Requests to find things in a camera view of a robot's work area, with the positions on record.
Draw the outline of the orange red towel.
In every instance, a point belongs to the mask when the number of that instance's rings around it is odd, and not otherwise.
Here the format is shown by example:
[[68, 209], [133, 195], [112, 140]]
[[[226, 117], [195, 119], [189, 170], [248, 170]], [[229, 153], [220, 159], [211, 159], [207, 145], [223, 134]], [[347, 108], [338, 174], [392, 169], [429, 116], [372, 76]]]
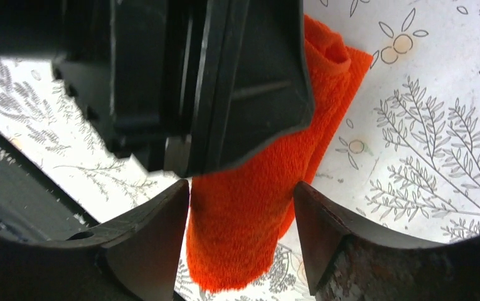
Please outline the orange red towel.
[[269, 270], [294, 220], [294, 187], [314, 179], [373, 61], [309, 16], [304, 33], [316, 102], [310, 127], [279, 138], [237, 169], [192, 179], [187, 262], [203, 290], [241, 290]]

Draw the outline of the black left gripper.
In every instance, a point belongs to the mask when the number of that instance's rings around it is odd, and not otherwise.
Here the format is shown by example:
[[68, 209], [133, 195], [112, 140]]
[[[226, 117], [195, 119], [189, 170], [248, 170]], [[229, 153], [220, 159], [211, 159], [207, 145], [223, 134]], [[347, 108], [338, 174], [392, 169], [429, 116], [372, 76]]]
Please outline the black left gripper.
[[195, 115], [208, 1], [0, 1], [0, 56], [50, 60], [118, 158], [203, 172]]

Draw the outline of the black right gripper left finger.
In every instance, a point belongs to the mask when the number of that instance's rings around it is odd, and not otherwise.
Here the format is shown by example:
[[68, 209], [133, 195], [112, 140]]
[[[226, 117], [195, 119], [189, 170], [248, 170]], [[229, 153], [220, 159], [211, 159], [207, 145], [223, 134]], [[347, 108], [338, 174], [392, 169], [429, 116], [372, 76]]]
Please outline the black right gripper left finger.
[[65, 241], [0, 237], [0, 300], [179, 300], [188, 201], [182, 179]]

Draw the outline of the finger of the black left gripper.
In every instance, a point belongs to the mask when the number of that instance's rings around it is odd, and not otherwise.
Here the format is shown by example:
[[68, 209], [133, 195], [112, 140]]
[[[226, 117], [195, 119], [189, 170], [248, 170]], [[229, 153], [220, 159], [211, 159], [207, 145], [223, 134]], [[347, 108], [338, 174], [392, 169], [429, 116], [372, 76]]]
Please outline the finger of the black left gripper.
[[189, 31], [182, 176], [233, 169], [310, 125], [302, 1], [191, 1]]

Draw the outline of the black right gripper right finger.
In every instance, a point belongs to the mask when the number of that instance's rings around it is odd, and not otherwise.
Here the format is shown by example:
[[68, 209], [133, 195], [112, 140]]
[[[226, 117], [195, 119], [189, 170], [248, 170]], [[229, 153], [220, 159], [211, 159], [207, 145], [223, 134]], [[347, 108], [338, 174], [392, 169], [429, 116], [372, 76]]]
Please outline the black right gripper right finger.
[[480, 300], [480, 236], [440, 244], [385, 228], [305, 182], [294, 189], [316, 300]]

